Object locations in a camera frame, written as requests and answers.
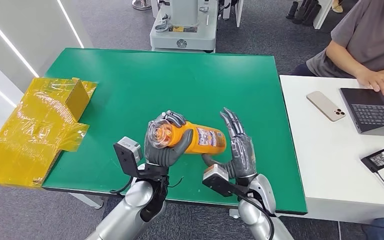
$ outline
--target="metal base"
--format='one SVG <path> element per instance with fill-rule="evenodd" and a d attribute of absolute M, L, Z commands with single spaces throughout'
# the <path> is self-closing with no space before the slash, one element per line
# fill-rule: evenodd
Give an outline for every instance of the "metal base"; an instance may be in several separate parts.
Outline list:
<path fill-rule="evenodd" d="M 131 5 L 134 9 L 137 10 L 148 10 L 151 9 L 151 1 L 150 0 L 133 0 Z"/>

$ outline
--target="white desk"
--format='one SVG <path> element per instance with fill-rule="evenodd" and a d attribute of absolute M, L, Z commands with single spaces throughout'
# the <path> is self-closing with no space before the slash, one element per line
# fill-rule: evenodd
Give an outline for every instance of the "white desk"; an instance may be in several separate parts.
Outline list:
<path fill-rule="evenodd" d="M 280 76 L 305 192 L 305 218 L 369 223 L 384 217 L 384 186 L 360 158 L 384 148 L 384 136 L 358 134 L 351 117 L 330 122 L 306 95 L 320 91 L 346 113 L 339 88 L 354 79 Z M 384 178 L 384 169 L 379 173 Z"/>

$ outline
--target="table leg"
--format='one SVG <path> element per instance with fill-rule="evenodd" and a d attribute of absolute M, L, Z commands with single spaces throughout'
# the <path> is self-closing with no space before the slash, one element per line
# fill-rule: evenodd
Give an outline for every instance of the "table leg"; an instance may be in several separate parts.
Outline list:
<path fill-rule="evenodd" d="M 101 196 L 96 195 L 88 195 L 88 194 L 81 194 L 81 193 L 69 193 L 71 196 L 75 197 L 76 199 L 82 201 L 83 203 L 94 207 L 95 209 L 100 209 L 104 205 L 104 200 Z"/>
<path fill-rule="evenodd" d="M 229 209 L 229 216 L 231 216 L 234 219 L 238 219 L 239 216 L 239 211 L 237 209 Z"/>

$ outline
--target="shoe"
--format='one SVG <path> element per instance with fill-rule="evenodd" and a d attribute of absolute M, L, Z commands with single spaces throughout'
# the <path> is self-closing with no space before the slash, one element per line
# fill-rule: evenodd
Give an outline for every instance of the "shoe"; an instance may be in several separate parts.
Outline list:
<path fill-rule="evenodd" d="M 332 11 L 334 11 L 335 13 L 338 13 L 338 14 L 341 14 L 344 12 L 344 9 L 339 4 L 339 0 L 333 0 Z"/>

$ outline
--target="green tabletop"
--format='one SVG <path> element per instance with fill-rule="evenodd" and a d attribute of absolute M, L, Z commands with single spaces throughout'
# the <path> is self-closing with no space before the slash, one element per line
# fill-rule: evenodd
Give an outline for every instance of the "green tabletop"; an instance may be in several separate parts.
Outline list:
<path fill-rule="evenodd" d="M 114 143 L 128 136 L 143 146 L 148 122 L 166 110 L 228 136 L 219 116 L 227 107 L 252 137 L 257 171 L 270 181 L 277 210 L 307 212 L 273 56 L 67 48 L 45 77 L 76 77 L 98 86 L 80 119 L 90 125 L 83 142 L 77 152 L 60 156 L 43 187 L 119 189 L 129 177 Z M 215 159 L 230 160 L 230 147 Z M 167 199 L 237 206 L 236 197 L 222 197 L 202 184 L 205 169 L 200 155 L 183 155 L 170 168 L 170 183 L 183 181 L 169 188 Z"/>

